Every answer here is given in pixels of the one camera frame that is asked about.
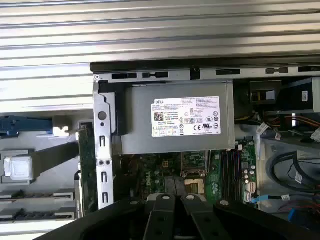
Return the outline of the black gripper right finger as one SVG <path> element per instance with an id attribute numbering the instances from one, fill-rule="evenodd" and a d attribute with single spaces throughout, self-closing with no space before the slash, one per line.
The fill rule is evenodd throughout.
<path id="1" fill-rule="evenodd" d="M 229 199 L 213 206 L 195 195 L 181 198 L 202 240 L 318 240 L 320 234 Z"/>

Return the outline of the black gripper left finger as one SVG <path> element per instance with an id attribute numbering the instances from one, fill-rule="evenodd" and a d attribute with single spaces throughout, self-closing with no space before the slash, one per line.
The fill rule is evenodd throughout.
<path id="1" fill-rule="evenodd" d="M 123 199 L 41 236 L 42 240 L 172 240 L 175 197 Z"/>

